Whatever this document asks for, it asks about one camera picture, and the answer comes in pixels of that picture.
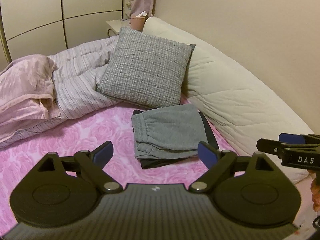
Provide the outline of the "person's right hand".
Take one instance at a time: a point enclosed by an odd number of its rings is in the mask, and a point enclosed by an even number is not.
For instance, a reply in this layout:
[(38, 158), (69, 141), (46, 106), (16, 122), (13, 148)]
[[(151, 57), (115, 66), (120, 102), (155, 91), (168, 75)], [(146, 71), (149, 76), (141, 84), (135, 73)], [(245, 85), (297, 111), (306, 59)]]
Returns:
[(313, 210), (315, 212), (319, 212), (320, 210), (320, 195), (319, 195), (319, 183), (317, 182), (317, 172), (316, 171), (312, 171), (312, 170), (308, 170), (308, 172), (310, 174), (314, 174), (315, 178), (313, 179), (311, 186), (310, 186), (310, 190), (312, 193), (312, 201), (313, 201)]

